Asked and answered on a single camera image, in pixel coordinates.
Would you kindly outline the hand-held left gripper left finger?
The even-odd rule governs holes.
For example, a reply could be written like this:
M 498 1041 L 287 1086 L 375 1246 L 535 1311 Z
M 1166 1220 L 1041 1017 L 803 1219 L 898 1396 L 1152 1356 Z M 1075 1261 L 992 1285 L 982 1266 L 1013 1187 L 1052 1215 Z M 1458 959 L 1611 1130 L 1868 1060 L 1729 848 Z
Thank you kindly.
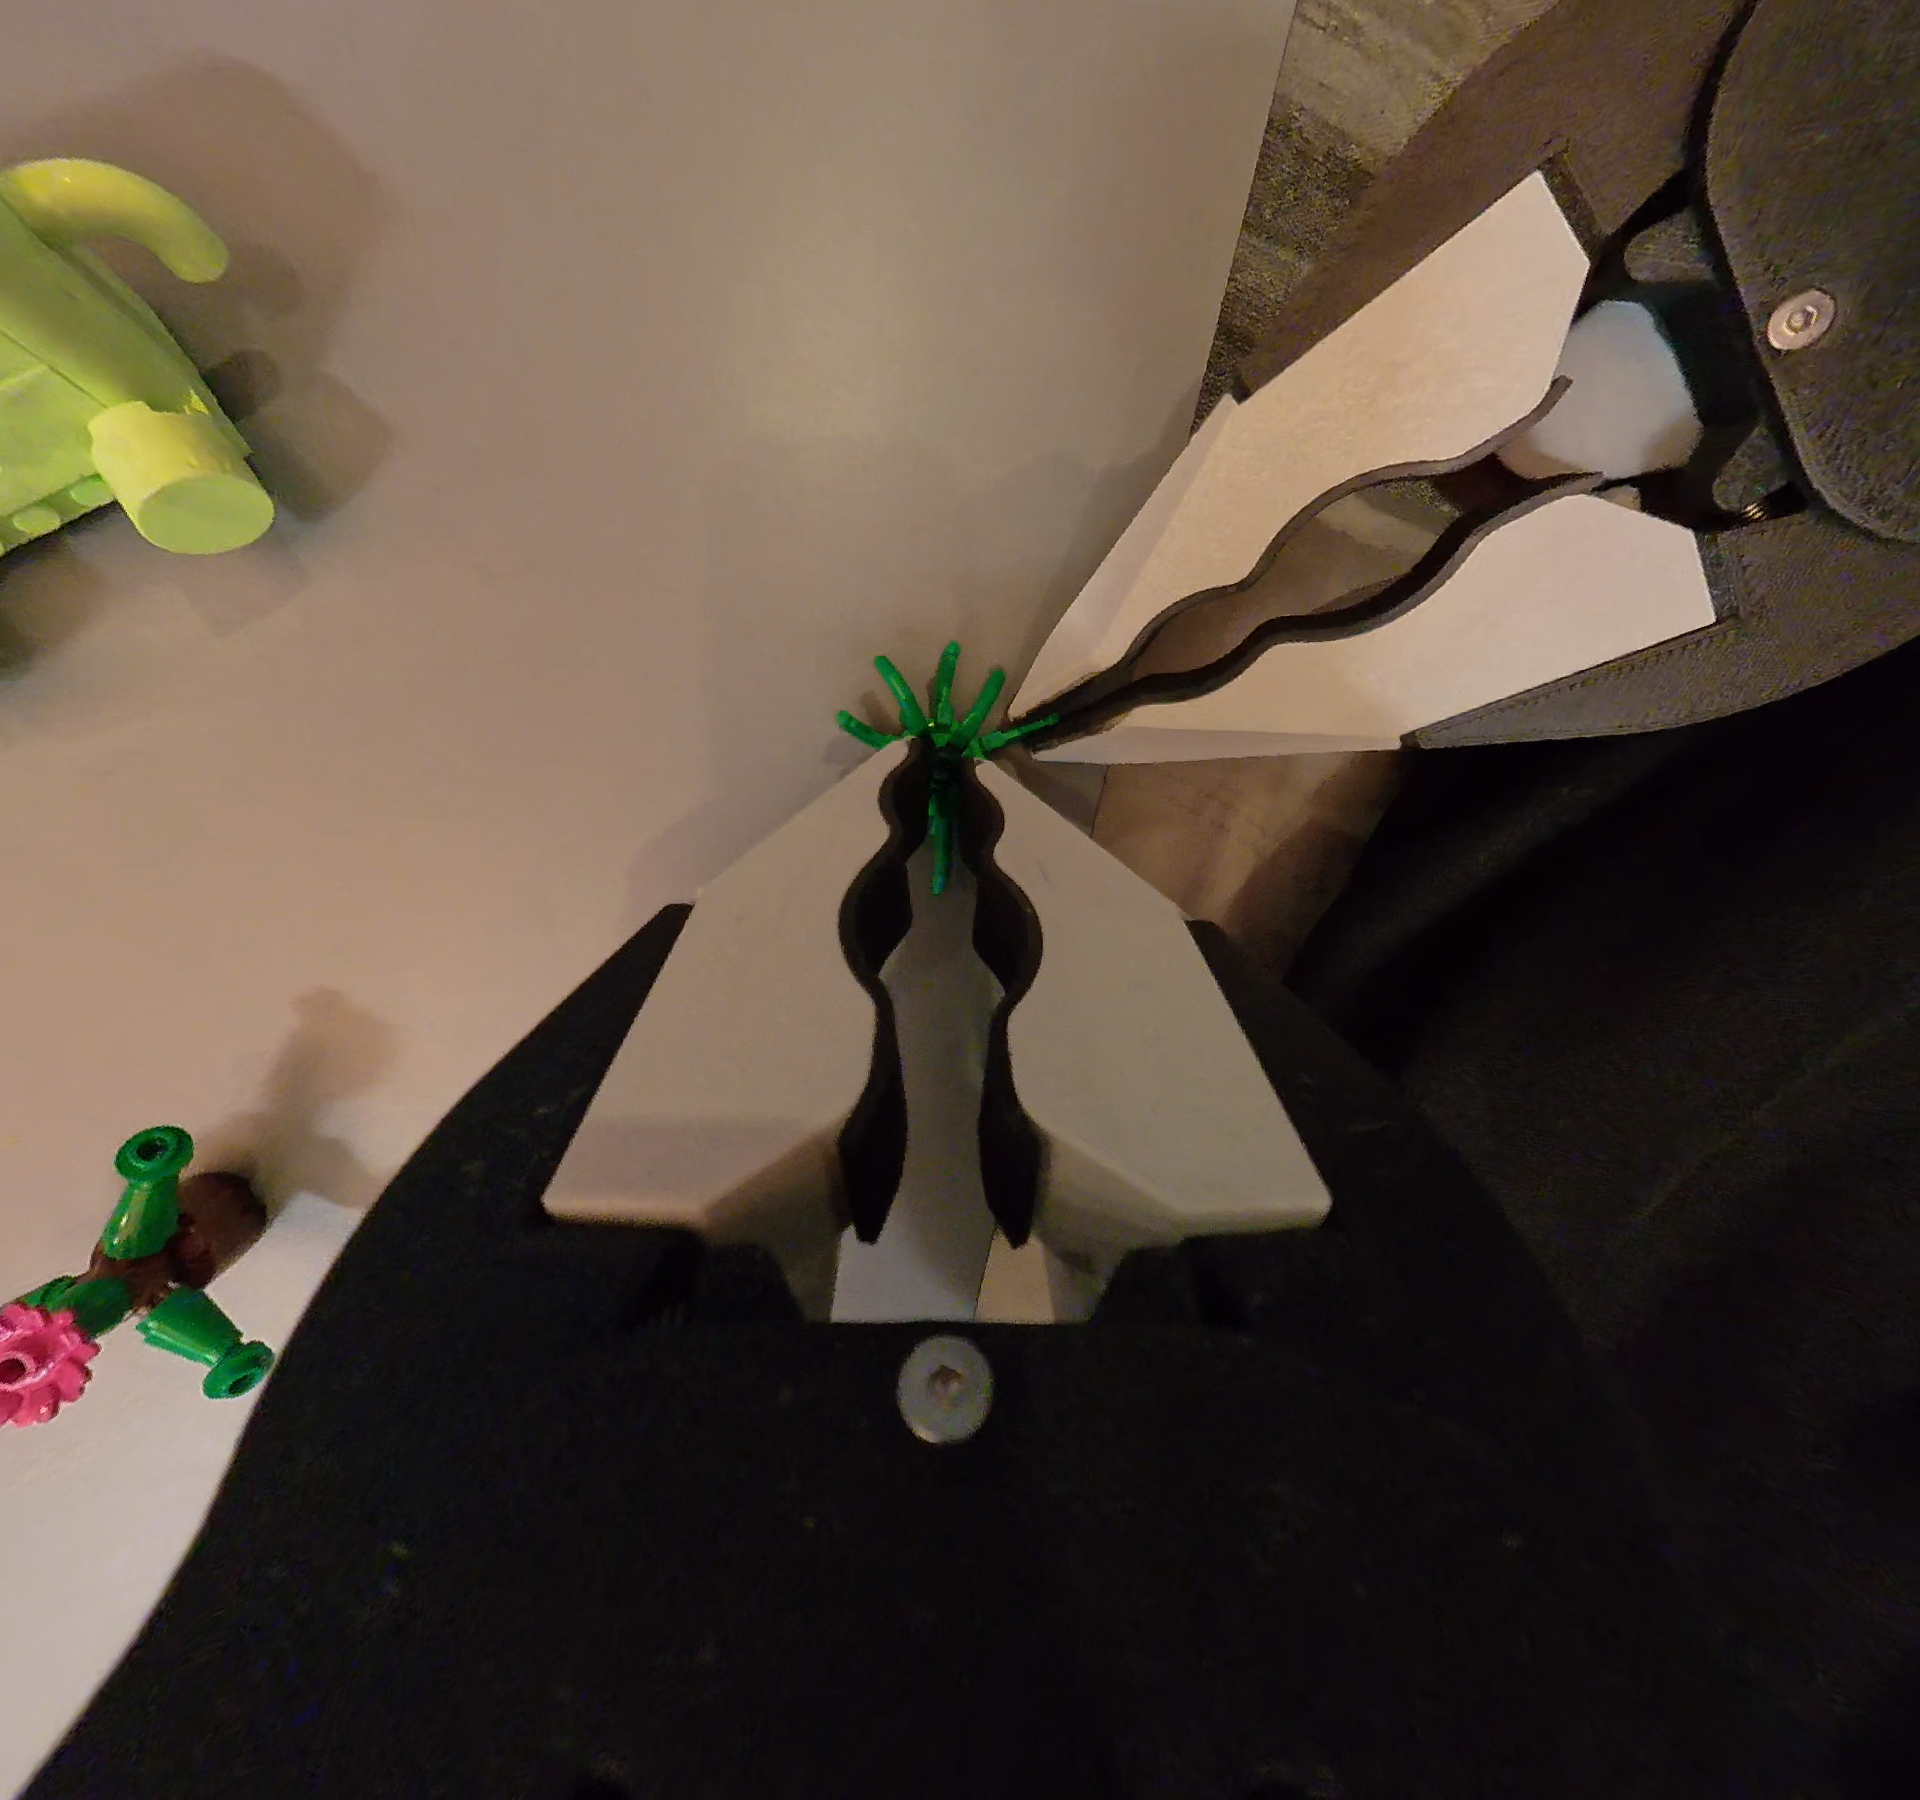
M 565 1161 L 554 1219 L 754 1244 L 834 1297 L 850 1226 L 839 1141 L 872 1070 L 875 998 L 841 909 L 891 840 L 888 746 L 701 888 Z

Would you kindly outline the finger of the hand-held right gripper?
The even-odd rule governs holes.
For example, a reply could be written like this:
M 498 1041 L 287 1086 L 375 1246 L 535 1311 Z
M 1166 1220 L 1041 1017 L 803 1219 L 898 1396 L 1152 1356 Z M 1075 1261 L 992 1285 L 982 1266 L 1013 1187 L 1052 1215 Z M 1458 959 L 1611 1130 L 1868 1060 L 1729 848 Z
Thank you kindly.
M 1047 703 L 1047 753 L 1133 767 L 1391 753 L 1419 733 L 1717 622 L 1691 528 L 1568 484 L 1462 519 L 1388 569 L 1322 517 L 1182 605 L 1136 662 Z
M 1016 712 L 1115 670 L 1195 594 L 1254 577 L 1320 496 L 1446 469 L 1520 425 L 1548 397 L 1589 270 L 1532 172 L 1249 399 L 1218 403 L 1068 605 Z

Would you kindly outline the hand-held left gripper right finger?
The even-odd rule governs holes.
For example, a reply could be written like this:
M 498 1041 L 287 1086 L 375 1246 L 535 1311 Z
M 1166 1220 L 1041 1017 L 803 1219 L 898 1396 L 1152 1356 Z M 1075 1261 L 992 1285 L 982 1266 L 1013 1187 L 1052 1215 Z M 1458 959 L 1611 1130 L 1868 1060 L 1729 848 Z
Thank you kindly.
M 1185 913 L 997 761 L 965 858 L 998 987 L 980 1185 L 1008 1246 L 1107 1281 L 1146 1249 L 1318 1229 L 1333 1192 Z

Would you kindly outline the green spiky toy brick plant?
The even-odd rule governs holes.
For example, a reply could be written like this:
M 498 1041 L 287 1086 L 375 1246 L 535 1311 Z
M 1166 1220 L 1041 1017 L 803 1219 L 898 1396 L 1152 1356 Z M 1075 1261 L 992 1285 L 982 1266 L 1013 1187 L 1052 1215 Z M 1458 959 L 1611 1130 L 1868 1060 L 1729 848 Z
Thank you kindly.
M 891 656 L 877 656 L 875 670 L 894 703 L 898 727 L 885 731 L 856 712 L 842 708 L 834 724 L 865 749 L 882 753 L 898 743 L 917 743 L 931 756 L 931 774 L 925 793 L 926 844 L 931 846 L 931 897 L 949 895 L 956 864 L 962 788 L 970 768 L 998 753 L 1052 731 L 1061 712 L 1036 712 L 989 727 L 1005 686 L 1007 673 L 994 664 L 972 697 L 972 704 L 956 700 L 956 679 L 962 662 L 962 645 L 949 641 L 925 693 L 909 684 Z

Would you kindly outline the toy brick flowering cactus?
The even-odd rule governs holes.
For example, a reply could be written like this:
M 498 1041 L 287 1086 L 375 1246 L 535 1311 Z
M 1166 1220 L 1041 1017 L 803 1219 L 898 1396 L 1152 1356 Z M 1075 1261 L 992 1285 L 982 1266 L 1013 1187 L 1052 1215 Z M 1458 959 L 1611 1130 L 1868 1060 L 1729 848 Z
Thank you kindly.
M 24 1431 L 77 1405 L 104 1339 L 132 1326 L 151 1348 L 202 1370 L 215 1402 L 252 1394 L 276 1353 L 247 1337 L 210 1297 L 210 1285 L 268 1226 L 248 1176 L 193 1168 L 188 1130 L 134 1132 L 113 1161 L 118 1198 L 89 1264 L 3 1306 L 3 1425 Z

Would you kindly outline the person's black top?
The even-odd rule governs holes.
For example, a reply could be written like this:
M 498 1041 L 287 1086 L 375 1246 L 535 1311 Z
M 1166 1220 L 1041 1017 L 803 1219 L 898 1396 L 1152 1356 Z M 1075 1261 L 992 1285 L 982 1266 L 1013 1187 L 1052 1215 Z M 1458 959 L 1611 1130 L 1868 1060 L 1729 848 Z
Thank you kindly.
M 1916 646 L 1406 756 L 1286 979 L 1545 1268 L 1812 1793 L 1916 1797 Z

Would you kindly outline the lime green toy brick planter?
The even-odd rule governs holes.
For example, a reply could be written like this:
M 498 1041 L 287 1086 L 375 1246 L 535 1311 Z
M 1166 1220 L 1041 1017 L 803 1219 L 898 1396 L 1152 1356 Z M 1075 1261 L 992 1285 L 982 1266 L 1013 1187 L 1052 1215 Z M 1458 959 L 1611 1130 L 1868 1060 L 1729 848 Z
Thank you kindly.
M 3 172 L 3 553 L 118 509 L 142 540 L 219 557 L 276 503 L 194 360 L 95 246 L 127 242 L 187 284 L 228 246 L 132 171 L 44 159 Z

